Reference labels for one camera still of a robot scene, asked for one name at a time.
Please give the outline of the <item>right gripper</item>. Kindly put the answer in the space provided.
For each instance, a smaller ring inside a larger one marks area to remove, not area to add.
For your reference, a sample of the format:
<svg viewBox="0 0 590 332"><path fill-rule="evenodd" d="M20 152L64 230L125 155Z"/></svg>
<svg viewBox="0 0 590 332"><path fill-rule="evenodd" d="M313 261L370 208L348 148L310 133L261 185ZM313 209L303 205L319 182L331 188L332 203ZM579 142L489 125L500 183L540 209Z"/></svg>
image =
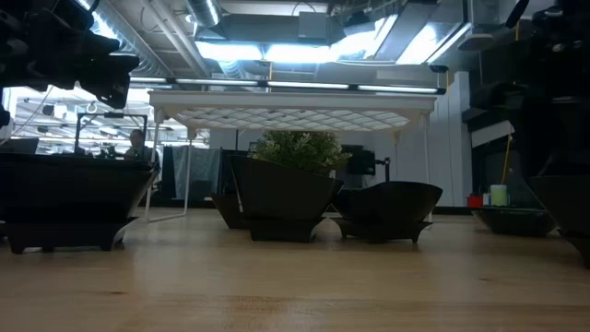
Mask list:
<svg viewBox="0 0 590 332"><path fill-rule="evenodd" d="M507 119L525 101L589 98L589 0L555 0L534 13L529 83L497 82L473 90L463 120L484 114Z"/></svg>

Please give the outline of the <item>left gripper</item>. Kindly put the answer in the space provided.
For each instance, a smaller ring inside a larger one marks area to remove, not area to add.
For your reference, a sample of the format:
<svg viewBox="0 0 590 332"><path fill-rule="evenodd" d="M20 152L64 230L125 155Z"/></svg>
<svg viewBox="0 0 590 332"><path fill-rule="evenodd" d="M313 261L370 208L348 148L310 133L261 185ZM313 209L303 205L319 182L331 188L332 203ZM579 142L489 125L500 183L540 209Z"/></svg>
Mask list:
<svg viewBox="0 0 590 332"><path fill-rule="evenodd" d="M1 0L2 16L22 23L56 18L68 27L2 28L1 86L72 89L78 84L98 101L123 109L139 58L116 55L117 40L86 30L94 24L94 11L94 1Z"/></svg>

